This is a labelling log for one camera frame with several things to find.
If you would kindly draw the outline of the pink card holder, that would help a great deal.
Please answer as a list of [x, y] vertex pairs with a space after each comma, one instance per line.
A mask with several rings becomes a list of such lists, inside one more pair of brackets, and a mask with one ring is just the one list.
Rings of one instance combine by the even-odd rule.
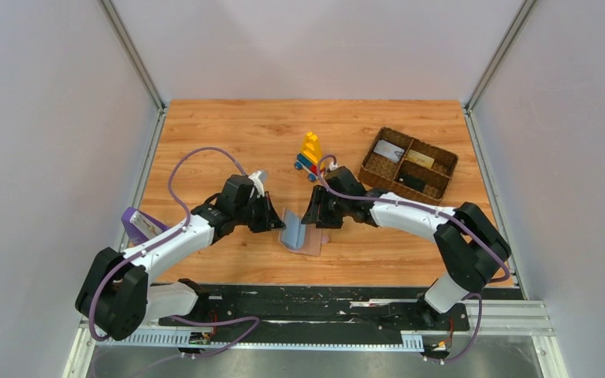
[[312, 257], [321, 255], [322, 247], [330, 241], [326, 230], [303, 224], [301, 217], [289, 209], [284, 209], [282, 220], [285, 229], [280, 231], [279, 242], [286, 250]]

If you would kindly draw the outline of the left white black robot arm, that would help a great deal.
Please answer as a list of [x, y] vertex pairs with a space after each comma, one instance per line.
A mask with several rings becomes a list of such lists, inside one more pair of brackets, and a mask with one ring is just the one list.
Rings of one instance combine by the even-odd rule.
[[221, 192], [160, 235], [121, 252], [111, 247], [99, 251], [76, 298], [76, 310], [114, 340], [126, 339], [145, 322], [191, 313], [199, 287], [190, 280], [157, 284], [156, 279], [238, 226], [253, 233], [284, 229], [265, 190], [266, 177], [263, 170], [232, 175]]

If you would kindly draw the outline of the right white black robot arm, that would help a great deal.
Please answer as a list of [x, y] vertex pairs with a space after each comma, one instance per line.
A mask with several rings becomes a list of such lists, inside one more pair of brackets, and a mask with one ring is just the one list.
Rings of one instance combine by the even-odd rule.
[[341, 166], [314, 187], [301, 222], [316, 228], [340, 229], [347, 217], [436, 244], [446, 272], [423, 294], [423, 307], [429, 313], [446, 313], [456, 302], [510, 276], [510, 245], [472, 202], [459, 207], [433, 206], [384, 189], [366, 189]]

